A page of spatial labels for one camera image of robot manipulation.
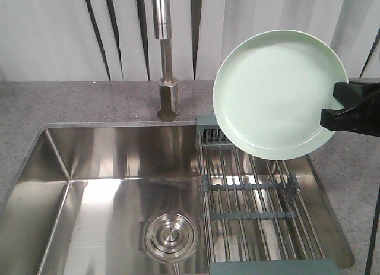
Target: dish rack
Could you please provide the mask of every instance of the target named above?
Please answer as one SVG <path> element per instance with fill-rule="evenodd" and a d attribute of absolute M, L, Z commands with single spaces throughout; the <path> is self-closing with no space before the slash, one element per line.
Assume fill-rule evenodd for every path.
<path fill-rule="evenodd" d="M 235 147 L 213 115 L 197 118 L 209 263 L 326 258 L 286 161 Z"/>

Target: faucet spout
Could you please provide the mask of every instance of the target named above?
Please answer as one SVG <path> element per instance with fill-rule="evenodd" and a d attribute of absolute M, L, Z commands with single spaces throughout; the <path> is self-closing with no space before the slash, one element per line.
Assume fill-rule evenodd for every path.
<path fill-rule="evenodd" d="M 162 79 L 159 81 L 160 108 L 157 116 L 163 122 L 172 122 L 179 115 L 178 82 L 173 77 L 172 25 L 170 0 L 152 0 L 154 35 L 161 43 Z"/>

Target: gray countertop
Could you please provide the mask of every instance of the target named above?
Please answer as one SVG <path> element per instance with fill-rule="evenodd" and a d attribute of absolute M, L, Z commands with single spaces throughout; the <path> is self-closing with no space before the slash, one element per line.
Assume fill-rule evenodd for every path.
<path fill-rule="evenodd" d="M 179 83 L 180 116 L 213 111 L 212 81 Z M 38 128 L 51 122 L 158 121 L 156 82 L 0 83 L 0 205 Z M 363 274 L 380 178 L 380 140 L 336 133 L 311 160 Z M 378 239 L 372 274 L 380 274 Z"/>

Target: plate rim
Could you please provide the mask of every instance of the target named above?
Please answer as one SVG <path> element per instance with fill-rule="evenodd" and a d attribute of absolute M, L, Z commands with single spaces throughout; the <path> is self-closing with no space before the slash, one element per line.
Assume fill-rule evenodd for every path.
<path fill-rule="evenodd" d="M 263 33 L 256 34 L 256 35 L 254 35 L 254 36 L 252 36 L 252 37 L 244 40 L 240 44 L 238 44 L 227 55 L 227 57 L 221 63 L 220 68 L 218 69 L 217 75 L 216 75 L 215 80 L 214 80 L 214 86 L 213 86 L 213 109 L 214 109 L 214 114 L 215 114 L 216 120 L 217 120 L 220 128 L 222 129 L 222 131 L 225 133 L 225 135 L 227 136 L 227 138 L 233 144 L 235 144 L 238 148 L 242 149 L 243 151 L 245 151 L 245 152 L 247 152 L 249 154 L 252 154 L 252 155 L 254 155 L 256 157 L 265 158 L 265 159 L 271 159 L 271 160 L 287 160 L 287 159 L 294 159 L 294 158 L 297 158 L 297 157 L 300 157 L 300 156 L 303 156 L 303 155 L 306 155 L 306 154 L 309 154 L 309 153 L 313 152 L 314 150 L 318 149 L 320 146 L 322 146 L 323 144 L 325 144 L 335 134 L 335 132 L 327 131 L 326 130 L 325 134 L 327 132 L 329 132 L 329 136 L 325 137 L 323 139 L 323 141 L 320 141 L 317 145 L 312 146 L 311 147 L 312 150 L 307 149 L 306 152 L 305 152 L 305 149 L 304 149 L 304 152 L 302 152 L 303 155 L 300 155 L 300 153 L 296 153 L 295 149 L 297 147 L 305 146 L 305 144 L 310 143 L 310 141 L 313 140 L 315 137 L 317 137 L 321 133 L 321 131 L 324 131 L 323 129 L 316 130 L 315 132 L 318 131 L 318 133 L 314 133 L 311 136 L 311 138 L 307 139 L 306 141 L 304 141 L 302 143 L 299 143 L 296 146 L 290 147 L 290 148 L 278 148 L 278 149 L 276 149 L 276 148 L 258 147 L 258 146 L 250 144 L 247 141 L 247 139 L 245 137 L 242 137 L 242 135 L 232 125 L 229 125 L 230 129 L 226 129 L 226 127 L 224 127 L 225 123 L 226 122 L 230 123 L 230 122 L 229 122 L 229 120 L 227 118 L 223 118 L 222 119 L 222 117 L 218 113 L 219 111 L 222 111 L 222 109 L 219 110 L 218 106 L 215 106 L 215 104 L 218 103 L 218 101 L 216 101 L 216 97 L 215 97 L 215 90 L 216 90 L 216 87 L 217 87 L 216 83 L 217 83 L 217 80 L 218 80 L 218 76 L 222 72 L 225 63 L 245 43 L 249 43 L 252 39 L 255 39 L 255 38 L 259 37 L 259 36 L 262 36 L 262 35 L 265 35 L 265 34 L 272 34 L 272 33 L 275 33 L 275 32 L 277 32 L 277 33 L 296 33 L 296 34 L 300 34 L 300 35 L 303 35 L 303 36 L 307 36 L 308 38 L 311 38 L 312 40 L 314 40 L 317 43 L 321 44 L 324 48 L 328 49 L 329 53 L 332 53 L 333 58 L 335 58 L 338 61 L 338 64 L 341 66 L 341 69 L 343 70 L 344 78 L 345 78 L 345 80 L 342 80 L 342 81 L 348 82 L 349 79 L 348 79 L 346 69 L 345 69 L 345 67 L 344 67 L 341 59 L 333 51 L 333 49 L 330 46 L 328 46 L 321 39 L 319 39 L 319 38 L 317 38 L 317 37 L 315 37 L 315 36 L 313 36 L 313 35 L 311 35 L 309 33 L 305 33 L 304 31 L 299 31 L 299 30 L 278 29 L 278 30 L 270 30 L 270 31 L 265 31 Z"/>

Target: black cable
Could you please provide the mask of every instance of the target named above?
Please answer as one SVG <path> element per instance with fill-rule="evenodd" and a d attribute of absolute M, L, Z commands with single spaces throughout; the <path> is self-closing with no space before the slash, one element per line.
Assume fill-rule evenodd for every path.
<path fill-rule="evenodd" d="M 371 232 L 371 235 L 370 235 L 371 237 L 369 240 L 365 275 L 370 275 L 371 273 L 373 252 L 375 250 L 376 236 L 378 233 L 379 218 L 380 218 L 380 189 L 379 189 L 378 201 L 375 208 L 375 216 L 373 217 L 372 232 Z"/>

